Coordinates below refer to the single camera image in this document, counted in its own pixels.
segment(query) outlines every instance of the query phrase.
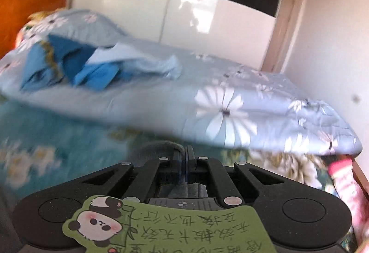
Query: circular pad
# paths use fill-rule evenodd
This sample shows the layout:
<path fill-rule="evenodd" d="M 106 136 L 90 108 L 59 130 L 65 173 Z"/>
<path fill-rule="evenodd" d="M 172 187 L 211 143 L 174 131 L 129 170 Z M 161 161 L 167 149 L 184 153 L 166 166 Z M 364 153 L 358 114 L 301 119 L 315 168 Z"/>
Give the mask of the circular pad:
<path fill-rule="evenodd" d="M 81 203 L 74 199 L 56 198 L 43 203 L 38 209 L 38 214 L 48 222 L 64 223 L 71 219 L 81 206 Z"/>
<path fill-rule="evenodd" d="M 321 203 L 306 198 L 288 200 L 283 204 L 283 212 L 291 220 L 300 223 L 318 222 L 326 213 Z"/>

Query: white flower pattern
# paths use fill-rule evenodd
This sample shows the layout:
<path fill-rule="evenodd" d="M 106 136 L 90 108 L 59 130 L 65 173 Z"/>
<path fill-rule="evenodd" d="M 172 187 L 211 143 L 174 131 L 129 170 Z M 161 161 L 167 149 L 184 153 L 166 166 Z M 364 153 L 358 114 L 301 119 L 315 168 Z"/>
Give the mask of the white flower pattern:
<path fill-rule="evenodd" d="M 0 164 L 6 170 L 6 183 L 18 189 L 30 181 L 31 170 L 41 177 L 47 169 L 55 169 L 61 165 L 56 159 L 54 147 L 38 146 L 33 153 L 20 149 L 20 142 L 8 144 L 5 140 L 0 147 Z"/>
<path fill-rule="evenodd" d="M 301 127 L 303 127 L 304 129 L 305 129 L 305 123 L 307 122 L 307 119 L 305 119 L 305 118 L 300 118 L 299 120 L 298 120 L 298 124 L 301 126 Z"/>
<path fill-rule="evenodd" d="M 58 14 L 53 14 L 44 18 L 38 25 L 34 26 L 30 31 L 47 32 L 54 28 L 61 27 L 67 22 L 68 22 L 67 18 L 58 17 Z"/>
<path fill-rule="evenodd" d="M 249 79 L 250 74 L 248 73 L 248 69 L 245 66 L 240 65 L 236 67 L 229 67 L 229 72 L 225 73 L 223 76 L 226 78 L 239 78 L 239 79 Z"/>
<path fill-rule="evenodd" d="M 256 92 L 258 93 L 258 96 L 261 100 L 264 99 L 264 95 L 267 95 L 269 97 L 269 99 L 272 98 L 272 90 L 273 88 L 272 87 L 269 87 L 269 86 L 266 86 L 266 85 L 263 85 L 263 84 L 256 84 L 255 85 L 255 88 L 256 88 Z"/>
<path fill-rule="evenodd" d="M 285 153 L 296 153 L 296 154 L 306 154 L 309 152 L 309 138 L 298 133 L 295 144 L 292 144 L 292 137 L 289 137 L 285 141 Z"/>
<path fill-rule="evenodd" d="M 293 109 L 295 112 L 300 111 L 303 107 L 308 106 L 307 100 L 294 100 L 291 102 L 291 104 L 288 106 L 288 110 Z"/>
<path fill-rule="evenodd" d="M 265 75 L 263 72 L 257 71 L 257 70 L 251 70 L 252 73 L 254 73 L 256 76 L 258 76 L 261 79 L 264 79 L 265 81 L 269 82 L 269 78 L 267 75 Z"/>
<path fill-rule="evenodd" d="M 247 162 L 310 187 L 322 188 L 316 168 L 324 165 L 319 157 L 250 150 Z"/>
<path fill-rule="evenodd" d="M 17 48 L 18 52 L 23 52 L 24 50 L 30 49 L 35 43 L 39 42 L 40 40 L 42 40 L 41 36 L 31 31 L 27 31 L 23 36 L 23 40 Z"/>
<path fill-rule="evenodd" d="M 250 144 L 250 132 L 257 134 L 258 127 L 248 119 L 248 113 L 240 110 L 244 101 L 241 95 L 235 98 L 233 88 L 206 87 L 205 91 L 198 90 L 195 101 L 200 106 L 197 108 L 197 117 L 206 114 L 214 114 L 214 118 L 206 128 L 206 135 L 215 139 L 219 134 L 222 125 L 225 123 L 226 135 L 224 145 L 234 147 L 236 135 L 238 135 L 241 145 Z"/>
<path fill-rule="evenodd" d="M 212 79 L 211 82 L 216 86 L 229 87 L 229 83 L 226 80 Z"/>
<path fill-rule="evenodd" d="M 86 14 L 85 16 L 83 16 L 83 19 L 86 23 L 95 23 L 97 20 L 97 14 Z"/>
<path fill-rule="evenodd" d="M 210 57 L 208 54 L 205 54 L 205 53 L 192 52 L 191 55 L 194 55 L 196 59 L 202 60 L 204 62 L 213 62 L 213 58 Z"/>
<path fill-rule="evenodd" d="M 324 143 L 319 150 L 320 154 L 333 155 L 336 153 L 335 148 L 338 147 L 338 139 L 335 139 L 333 135 L 323 131 L 318 131 L 320 140 Z"/>

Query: wooden door frame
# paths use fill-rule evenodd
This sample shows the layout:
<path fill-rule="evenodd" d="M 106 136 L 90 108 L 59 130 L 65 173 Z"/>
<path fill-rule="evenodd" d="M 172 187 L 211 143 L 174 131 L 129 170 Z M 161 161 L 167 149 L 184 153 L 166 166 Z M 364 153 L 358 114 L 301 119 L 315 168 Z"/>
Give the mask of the wooden door frame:
<path fill-rule="evenodd" d="M 294 31 L 297 27 L 298 17 L 299 17 L 300 11 L 301 11 L 302 3 L 303 3 L 303 0 L 295 0 L 295 3 L 294 3 L 293 8 L 292 8 L 292 12 L 291 12 L 291 18 L 288 22 L 287 30 L 286 30 L 286 33 L 285 33 L 285 37 L 283 39 L 282 45 L 280 47 L 280 51 L 278 53 L 277 61 L 275 63 L 274 69 L 273 69 L 274 73 L 280 73 L 282 71 L 282 68 L 283 68 L 283 65 L 285 63 L 287 53 L 288 53 L 288 50 L 289 50 L 289 47 L 290 47 L 290 44 L 291 44 L 291 41 L 292 41 L 292 38 L 293 38 Z"/>

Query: blue cloth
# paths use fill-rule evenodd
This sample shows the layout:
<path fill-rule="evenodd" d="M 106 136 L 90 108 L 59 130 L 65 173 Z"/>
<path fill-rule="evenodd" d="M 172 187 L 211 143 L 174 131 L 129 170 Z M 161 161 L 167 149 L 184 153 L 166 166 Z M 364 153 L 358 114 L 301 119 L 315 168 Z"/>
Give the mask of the blue cloth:
<path fill-rule="evenodd" d="M 73 85 L 85 85 L 95 91 L 105 89 L 117 76 L 119 66 L 114 63 L 86 64 L 75 76 Z"/>
<path fill-rule="evenodd" d="M 162 76 L 178 79 L 182 66 L 174 55 L 167 59 L 158 59 L 144 53 L 134 46 L 118 42 L 112 48 L 98 48 L 87 61 L 87 64 L 103 64 L 116 62 L 120 64 L 122 73 L 132 76 Z"/>
<path fill-rule="evenodd" d="M 96 47 L 82 44 L 68 38 L 50 34 L 49 44 L 54 48 L 54 62 L 58 64 L 61 72 L 69 82 L 83 69 L 86 61 L 91 57 Z M 52 86 L 62 77 L 51 69 L 45 60 L 45 51 L 40 43 L 32 46 L 23 69 L 21 89 L 24 91 L 37 91 Z"/>
<path fill-rule="evenodd" d="M 46 63 L 45 51 L 41 44 L 34 44 L 27 55 L 23 68 L 21 89 L 24 91 L 36 91 L 52 86 L 60 80 L 60 77 L 58 78 Z"/>
<path fill-rule="evenodd" d="M 73 83 L 75 76 L 97 48 L 57 35 L 50 34 L 48 38 L 54 48 L 55 61 L 60 64 L 68 81 Z"/>

